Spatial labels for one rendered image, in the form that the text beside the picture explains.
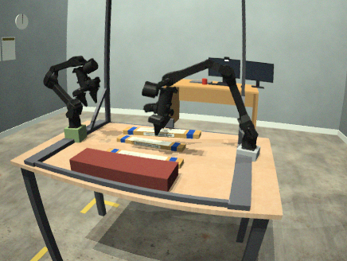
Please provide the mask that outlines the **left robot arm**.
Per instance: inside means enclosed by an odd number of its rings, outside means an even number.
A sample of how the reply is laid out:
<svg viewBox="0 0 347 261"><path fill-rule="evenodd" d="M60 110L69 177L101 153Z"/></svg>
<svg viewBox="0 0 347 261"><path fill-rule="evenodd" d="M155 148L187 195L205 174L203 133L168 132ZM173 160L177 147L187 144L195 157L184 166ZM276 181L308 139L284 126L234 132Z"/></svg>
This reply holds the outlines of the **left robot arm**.
<svg viewBox="0 0 347 261"><path fill-rule="evenodd" d="M162 102L169 103L172 100L173 93L178 92L176 87L170 88L170 86L174 85L175 83L187 76L203 71L207 68L211 68L212 70L221 73L224 79L226 79L226 83L228 84L231 90L233 99L235 100L235 103L237 105L236 107L240 115L240 117L237 119L240 124L240 129L243 130L243 132L245 133L242 137L241 149L254 151L257 147L256 141L258 133L256 130L254 130L254 124L252 123L246 111L244 102L236 85L235 73L231 66L218 64L217 62L207 59L203 62L198 63L197 65L192 65L182 70L166 73L162 77L161 83L159 83L160 81L157 84L151 83L150 81L146 81L142 90L142 95L150 98L155 98L155 96L159 95L159 100L161 100ZM167 87L162 88L164 86ZM160 94L158 94L159 90ZM155 103L150 103L150 105L146 104L143 107L145 113L153 112L154 114L157 114L157 109L158 105Z"/></svg>

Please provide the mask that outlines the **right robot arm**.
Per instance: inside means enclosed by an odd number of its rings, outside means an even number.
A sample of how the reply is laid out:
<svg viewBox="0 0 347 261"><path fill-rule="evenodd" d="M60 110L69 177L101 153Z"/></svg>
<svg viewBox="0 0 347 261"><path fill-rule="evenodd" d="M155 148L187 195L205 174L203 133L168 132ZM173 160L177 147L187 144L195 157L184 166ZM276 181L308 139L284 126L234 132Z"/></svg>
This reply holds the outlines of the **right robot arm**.
<svg viewBox="0 0 347 261"><path fill-rule="evenodd" d="M82 61L82 62L81 62ZM83 105L78 99L72 99L71 96L58 84L58 72L64 68L69 67L77 67L83 66L79 68L74 68L72 73L76 72L77 79L82 76L87 76L87 74L94 72L98 69L98 63L91 58L89 60L85 60L82 56L73 56L69 60L51 66L49 71L46 73L45 78L43 80L44 85L47 88L53 89L55 93L63 100L63 102L67 106L66 117L68 118L69 127L68 128L78 128L82 126L80 122L80 115L83 110ZM53 75L54 73L54 75ZM89 77L91 80L91 77ZM95 77L95 81L89 81L85 79L85 86L88 87L96 87L99 86L100 78Z"/></svg>

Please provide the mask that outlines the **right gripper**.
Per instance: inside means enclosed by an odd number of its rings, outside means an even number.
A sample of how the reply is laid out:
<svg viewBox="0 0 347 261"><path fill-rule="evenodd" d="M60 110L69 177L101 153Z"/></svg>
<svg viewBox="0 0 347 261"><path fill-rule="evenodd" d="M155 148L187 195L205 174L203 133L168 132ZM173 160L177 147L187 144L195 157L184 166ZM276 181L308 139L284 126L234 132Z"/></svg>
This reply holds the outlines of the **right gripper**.
<svg viewBox="0 0 347 261"><path fill-rule="evenodd" d="M90 77L90 76L89 76ZM85 86L85 79L89 79L88 76L82 76L78 79L77 83L80 85L80 88L76 89L75 91L72 92L73 97L76 96L76 98L85 106L88 106L87 100L86 100L86 91L89 91L90 96L94 100L95 103L97 103L97 92L100 88L100 86L96 87L88 87L85 89L87 86ZM96 89L97 88L97 89Z"/></svg>

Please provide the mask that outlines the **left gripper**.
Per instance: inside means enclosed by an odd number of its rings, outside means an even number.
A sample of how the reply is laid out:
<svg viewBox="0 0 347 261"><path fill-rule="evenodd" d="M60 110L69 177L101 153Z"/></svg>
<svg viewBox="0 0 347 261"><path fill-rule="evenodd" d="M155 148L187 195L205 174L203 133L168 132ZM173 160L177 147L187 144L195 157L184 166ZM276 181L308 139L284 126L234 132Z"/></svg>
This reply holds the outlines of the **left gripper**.
<svg viewBox="0 0 347 261"><path fill-rule="evenodd" d="M170 116L174 115L174 110L170 108L172 105L171 102L167 103L158 100L156 104L158 105L157 114L150 116L148 122L154 124L154 134L158 135L160 130L164 128L171 119ZM170 112L172 112L172 115L169 116Z"/></svg>

